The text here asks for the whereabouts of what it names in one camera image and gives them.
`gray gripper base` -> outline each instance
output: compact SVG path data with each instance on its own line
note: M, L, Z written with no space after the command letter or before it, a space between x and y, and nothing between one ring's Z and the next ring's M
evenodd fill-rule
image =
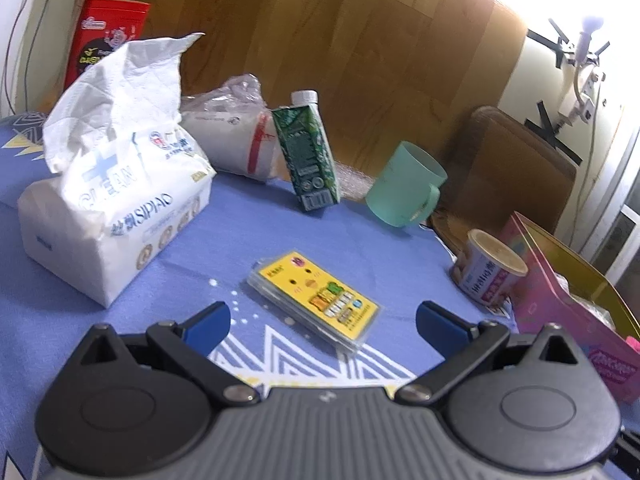
M47 480L86 479L55 469ZM274 388L226 410L198 447L136 480L507 480L460 449L435 414L382 388ZM600 466L545 480L606 480Z

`tissue pack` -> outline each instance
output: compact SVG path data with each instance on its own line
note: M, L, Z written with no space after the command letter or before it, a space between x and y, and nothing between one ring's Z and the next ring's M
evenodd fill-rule
M197 38L126 43L44 125L58 175L18 200L24 249L103 306L209 203L215 172L178 124L180 54Z

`wooden floor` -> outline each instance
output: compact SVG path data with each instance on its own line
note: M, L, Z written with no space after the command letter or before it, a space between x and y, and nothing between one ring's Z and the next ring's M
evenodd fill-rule
M497 104L526 34L494 0L143 1L143 37L206 33L183 93L243 72L271 107L316 89L334 155L372 175L403 139L442 160L460 121Z

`pink box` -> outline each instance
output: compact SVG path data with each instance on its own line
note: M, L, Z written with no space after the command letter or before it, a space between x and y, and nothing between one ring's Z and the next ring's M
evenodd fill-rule
M640 354L624 339L640 340L640 325L616 289L580 256L519 213L511 215L499 238L529 267L511 293L520 331L537 333L545 323L560 324L617 400L631 403L640 397ZM565 292L554 271L568 280L573 294L606 308L618 333Z

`mug handle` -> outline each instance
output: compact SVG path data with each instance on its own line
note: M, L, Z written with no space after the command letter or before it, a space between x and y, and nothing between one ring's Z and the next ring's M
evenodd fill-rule
M420 222L426 220L431 213L433 213L434 209L438 205L438 200L440 199L440 189L429 183L430 193L429 198L426 200L422 207L418 209L414 213L414 216L409 220L409 224L419 224Z

